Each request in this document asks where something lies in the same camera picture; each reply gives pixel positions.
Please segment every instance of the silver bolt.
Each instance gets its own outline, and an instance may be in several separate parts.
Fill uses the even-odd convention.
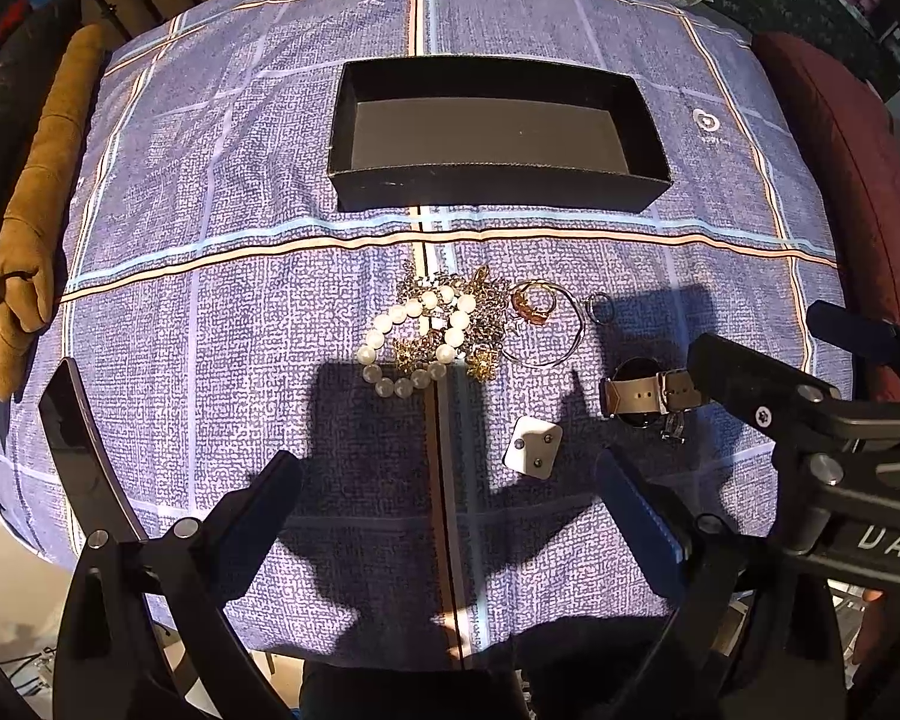
[[[823,400],[823,393],[816,386],[810,384],[797,385],[797,392],[800,397],[806,398],[811,403],[820,403]]]
[[[173,524],[173,535],[177,538],[189,538],[200,529],[199,519],[184,517]]]
[[[810,473],[819,481],[830,487],[839,485],[844,480],[844,467],[831,456],[818,453],[810,455],[808,460]]]
[[[697,517],[697,530],[701,533],[709,533],[711,536],[719,536],[727,527],[724,521],[716,514],[701,514]]]
[[[100,549],[103,544],[110,540],[110,533],[107,531],[93,531],[87,536],[87,546],[90,549]]]
[[[760,406],[757,408],[754,418],[760,427],[770,427],[770,423],[773,422],[773,412],[766,406]]]

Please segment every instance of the black box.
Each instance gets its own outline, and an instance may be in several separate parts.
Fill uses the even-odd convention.
[[[489,56],[344,65],[327,175],[343,212],[542,205],[638,214],[673,183],[629,76]]]

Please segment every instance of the dark green patterned rug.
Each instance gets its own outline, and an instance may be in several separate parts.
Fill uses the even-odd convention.
[[[886,100],[900,88],[893,57],[838,0],[713,0],[714,10],[750,32],[782,31],[836,57]]]

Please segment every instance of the plaid fabric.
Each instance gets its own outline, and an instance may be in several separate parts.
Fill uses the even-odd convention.
[[[464,197],[338,213],[325,172],[343,63],[420,53],[630,74],[674,186],[642,215]],[[602,376],[634,354],[680,365],[713,331],[850,391],[848,357],[804,323],[809,303],[842,294],[773,91],[733,33],[659,1],[204,2],[113,57],[80,175],[58,315],[0,411],[0,505],[74,564],[82,537],[36,413],[64,355],[150,533],[205,514],[287,448],[305,459],[303,497],[227,607],[251,647],[417,669],[586,647],[614,618],[664,610],[594,498],[602,446],[747,532],[775,507],[756,432],[711,406],[668,445],[600,418]],[[615,320],[554,370],[505,365],[485,386],[454,370],[425,395],[381,400],[352,355],[408,260],[602,290]],[[564,306],[511,350],[556,356],[575,330]],[[547,482],[502,465],[522,415],[562,424]]]

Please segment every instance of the maroon cushion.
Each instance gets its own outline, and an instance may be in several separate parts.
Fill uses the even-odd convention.
[[[847,307],[900,323],[900,153],[890,115],[866,84],[799,38],[770,32],[752,47],[823,193]],[[900,380],[871,367],[866,391],[900,400]]]

